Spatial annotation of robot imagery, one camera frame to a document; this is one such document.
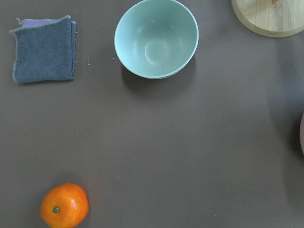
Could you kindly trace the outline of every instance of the light blue bowl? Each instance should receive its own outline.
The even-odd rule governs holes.
[[[193,14],[175,0],[143,0],[120,19],[114,37],[121,63],[139,76],[160,79],[185,67],[197,48]]]

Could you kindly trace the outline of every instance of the folded cloth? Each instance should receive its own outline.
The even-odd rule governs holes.
[[[14,81],[24,84],[74,79],[76,22],[65,16],[19,23],[21,27],[9,31],[16,39]]]

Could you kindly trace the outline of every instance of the round wooden board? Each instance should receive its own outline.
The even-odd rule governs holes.
[[[287,37],[304,30],[304,0],[232,0],[233,10],[249,30],[267,37]]]

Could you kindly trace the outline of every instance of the blue cloth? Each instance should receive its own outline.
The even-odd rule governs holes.
[[[71,80],[75,74],[76,22],[25,19],[9,31],[16,39],[13,79],[17,83]]]

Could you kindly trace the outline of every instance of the wood grain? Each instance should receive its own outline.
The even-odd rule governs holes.
[[[232,0],[237,18],[251,31],[287,37],[304,30],[304,0]]]

